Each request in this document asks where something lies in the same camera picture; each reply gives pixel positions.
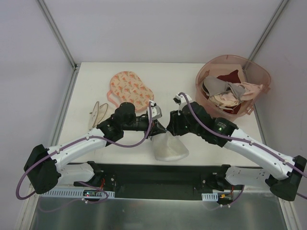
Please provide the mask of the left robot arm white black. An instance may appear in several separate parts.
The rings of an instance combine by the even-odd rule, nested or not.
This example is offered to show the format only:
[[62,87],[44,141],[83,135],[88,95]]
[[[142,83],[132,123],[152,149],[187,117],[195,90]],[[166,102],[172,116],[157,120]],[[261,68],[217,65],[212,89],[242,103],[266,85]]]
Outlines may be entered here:
[[42,144],[35,146],[24,166],[25,176],[37,194],[44,194],[58,184],[87,182],[90,186],[97,186],[102,176],[92,163],[72,165],[71,162],[111,144],[120,146],[118,141],[125,131],[144,132],[143,139],[130,148],[142,144],[149,137],[163,134],[166,129],[158,121],[161,117],[161,109],[153,101],[149,101],[146,113],[141,116],[136,116],[132,103],[122,103],[108,119],[80,138],[49,148]]

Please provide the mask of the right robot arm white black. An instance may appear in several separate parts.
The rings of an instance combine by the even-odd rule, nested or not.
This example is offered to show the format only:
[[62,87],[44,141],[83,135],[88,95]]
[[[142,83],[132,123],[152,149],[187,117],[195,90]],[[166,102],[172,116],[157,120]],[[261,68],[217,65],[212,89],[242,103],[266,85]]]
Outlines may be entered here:
[[194,134],[209,144],[234,151],[259,166],[243,169],[224,165],[215,177],[219,190],[231,185],[267,187],[277,197],[294,201],[307,164],[306,158],[279,153],[256,141],[225,118],[212,118],[197,102],[174,99],[178,110],[170,112],[167,130],[173,136]]

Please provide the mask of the controller board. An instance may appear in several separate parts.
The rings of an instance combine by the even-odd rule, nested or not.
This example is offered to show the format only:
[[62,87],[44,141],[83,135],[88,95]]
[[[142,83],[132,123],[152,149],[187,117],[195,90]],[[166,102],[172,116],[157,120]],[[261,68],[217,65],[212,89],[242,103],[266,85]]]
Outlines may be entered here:
[[105,193],[94,189],[71,189],[71,188],[55,188],[44,194],[42,197],[58,197],[58,198],[91,198],[91,199],[103,199],[115,198],[115,192],[106,191]]
[[232,193],[218,193],[218,192],[202,193],[201,198],[202,198],[202,201],[213,201],[213,202],[234,199]]

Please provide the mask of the white mesh laundry bag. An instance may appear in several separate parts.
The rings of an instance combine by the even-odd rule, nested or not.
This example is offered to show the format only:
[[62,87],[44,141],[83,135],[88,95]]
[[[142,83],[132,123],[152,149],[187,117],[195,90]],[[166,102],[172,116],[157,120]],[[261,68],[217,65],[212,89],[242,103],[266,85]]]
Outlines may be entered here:
[[178,161],[189,156],[189,150],[169,131],[151,138],[153,154],[158,161]]

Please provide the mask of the right controller board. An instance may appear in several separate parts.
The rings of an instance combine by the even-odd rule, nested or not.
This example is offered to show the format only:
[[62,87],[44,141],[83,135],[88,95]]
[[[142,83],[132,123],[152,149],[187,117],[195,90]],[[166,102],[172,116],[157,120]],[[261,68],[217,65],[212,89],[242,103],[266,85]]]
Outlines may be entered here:
[[213,202],[234,199],[232,193],[218,193],[218,192],[202,193],[201,198],[202,198],[202,201],[213,201]]

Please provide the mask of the floral pink laundry pouch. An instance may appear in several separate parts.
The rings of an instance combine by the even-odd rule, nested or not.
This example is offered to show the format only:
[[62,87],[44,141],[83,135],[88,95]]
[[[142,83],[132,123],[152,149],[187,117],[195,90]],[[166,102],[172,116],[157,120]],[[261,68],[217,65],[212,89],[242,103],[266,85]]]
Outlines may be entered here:
[[154,100],[154,93],[136,73],[122,71],[111,78],[106,97],[115,107],[129,102],[135,106],[136,112],[141,112],[146,110],[149,101]]

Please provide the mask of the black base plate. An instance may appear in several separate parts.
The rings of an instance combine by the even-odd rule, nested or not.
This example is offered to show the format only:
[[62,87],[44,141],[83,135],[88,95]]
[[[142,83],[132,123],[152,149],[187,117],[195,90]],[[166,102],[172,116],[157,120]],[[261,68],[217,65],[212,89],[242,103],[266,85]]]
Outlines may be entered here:
[[170,166],[106,164],[89,161],[94,177],[93,186],[102,186],[115,193],[115,198],[201,200],[201,195],[213,191],[241,190],[242,185],[231,185],[222,176],[222,166]]

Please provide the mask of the aluminium frame post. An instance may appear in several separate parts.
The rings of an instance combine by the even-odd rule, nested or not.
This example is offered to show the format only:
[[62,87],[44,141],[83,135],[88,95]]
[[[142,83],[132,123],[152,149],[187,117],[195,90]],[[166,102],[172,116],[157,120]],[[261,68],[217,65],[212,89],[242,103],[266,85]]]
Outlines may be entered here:
[[73,70],[76,70],[78,67],[78,64],[76,63],[76,61],[74,60],[46,2],[44,0],[36,0],[46,22],[48,23],[58,45],[60,46],[65,58],[67,59],[69,65],[71,66],[71,68]]
[[273,30],[273,28],[277,24],[278,20],[280,19],[280,17],[284,13],[285,9],[287,8],[287,6],[288,6],[288,4],[290,2],[291,2],[290,0],[281,0],[279,2],[279,4],[278,4],[277,8],[275,9],[272,17],[268,21],[265,29],[263,30],[261,36],[259,37],[259,39],[257,40],[254,48],[252,49],[252,51],[251,51],[251,53],[250,53],[250,55],[248,57],[249,61],[253,61],[255,59],[255,57],[257,56],[257,54],[261,50],[261,48],[264,45],[265,41],[269,37],[271,31]]

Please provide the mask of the left aluminium frame post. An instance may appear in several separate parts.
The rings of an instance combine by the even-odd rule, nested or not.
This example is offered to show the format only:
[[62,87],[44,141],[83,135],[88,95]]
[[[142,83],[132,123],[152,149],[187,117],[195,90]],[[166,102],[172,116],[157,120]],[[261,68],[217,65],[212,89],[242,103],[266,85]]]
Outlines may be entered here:
[[76,61],[74,60],[46,2],[44,0],[36,0],[46,22],[48,23],[58,45],[60,46],[65,58],[67,59],[69,65],[71,66],[71,68],[73,70],[76,70],[78,67],[78,64],[76,63]]

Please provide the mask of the pink translucent plastic tub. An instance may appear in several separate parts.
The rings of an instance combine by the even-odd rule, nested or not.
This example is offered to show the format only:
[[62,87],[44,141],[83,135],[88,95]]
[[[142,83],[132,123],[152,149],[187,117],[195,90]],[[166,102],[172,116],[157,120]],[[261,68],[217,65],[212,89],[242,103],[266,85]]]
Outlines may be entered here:
[[259,96],[270,89],[271,76],[260,65],[240,56],[222,55],[197,74],[195,100],[211,117],[235,121],[249,115]]

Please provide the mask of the pink bra in tub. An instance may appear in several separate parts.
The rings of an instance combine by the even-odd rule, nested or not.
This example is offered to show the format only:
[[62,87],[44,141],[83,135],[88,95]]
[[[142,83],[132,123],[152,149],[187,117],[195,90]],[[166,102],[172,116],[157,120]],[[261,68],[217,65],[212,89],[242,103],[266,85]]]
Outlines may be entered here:
[[242,102],[250,101],[256,98],[256,96],[261,92],[263,88],[263,84],[251,84],[247,82],[243,83],[234,83],[235,85],[239,85],[245,88],[246,92],[240,98],[240,100],[235,99],[232,95],[217,95],[217,96],[209,96],[209,100],[213,102],[218,107],[234,107]]

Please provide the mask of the grey bra in tub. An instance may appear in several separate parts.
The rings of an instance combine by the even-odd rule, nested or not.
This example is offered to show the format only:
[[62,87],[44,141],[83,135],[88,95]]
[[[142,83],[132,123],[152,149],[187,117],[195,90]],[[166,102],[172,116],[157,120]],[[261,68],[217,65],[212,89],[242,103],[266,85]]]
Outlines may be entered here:
[[232,95],[235,99],[240,98],[246,92],[245,88],[234,83],[226,82],[214,76],[208,76],[203,80],[202,89],[208,96]]

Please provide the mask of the right aluminium frame post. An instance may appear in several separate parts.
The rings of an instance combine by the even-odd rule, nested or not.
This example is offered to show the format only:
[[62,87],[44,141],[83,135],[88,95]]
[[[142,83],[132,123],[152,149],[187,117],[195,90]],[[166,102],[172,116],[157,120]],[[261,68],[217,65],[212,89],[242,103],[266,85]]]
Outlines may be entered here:
[[280,17],[284,13],[285,9],[287,8],[287,6],[288,6],[288,4],[290,2],[291,2],[290,0],[281,0],[279,2],[279,4],[278,4],[277,8],[275,9],[272,17],[268,21],[265,29],[263,30],[261,36],[259,37],[259,39],[257,40],[254,48],[252,49],[252,51],[251,51],[251,53],[250,53],[250,55],[248,57],[249,61],[253,61],[255,59],[255,57],[257,56],[257,54],[261,50],[261,48],[264,45],[265,41],[269,37],[271,31],[273,30],[273,28],[277,24],[278,20],[280,19]]

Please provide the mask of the dark red garment in tub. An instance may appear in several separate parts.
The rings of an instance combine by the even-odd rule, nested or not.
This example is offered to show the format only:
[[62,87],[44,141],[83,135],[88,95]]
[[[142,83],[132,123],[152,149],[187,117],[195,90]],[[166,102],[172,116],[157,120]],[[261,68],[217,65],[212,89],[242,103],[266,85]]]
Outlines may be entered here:
[[217,78],[222,80],[222,81],[226,81],[226,82],[230,82],[230,83],[240,83],[241,82],[241,80],[238,76],[238,70],[234,70],[227,75],[220,75]]

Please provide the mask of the left controller board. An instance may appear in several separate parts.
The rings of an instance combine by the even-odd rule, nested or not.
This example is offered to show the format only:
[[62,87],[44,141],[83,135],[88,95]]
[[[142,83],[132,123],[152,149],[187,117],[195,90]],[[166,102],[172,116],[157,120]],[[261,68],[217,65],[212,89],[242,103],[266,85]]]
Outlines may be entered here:
[[115,192],[106,191],[105,193],[94,189],[71,189],[71,188],[55,188],[44,194],[42,197],[58,197],[58,198],[91,198],[91,199],[103,199],[115,198]]

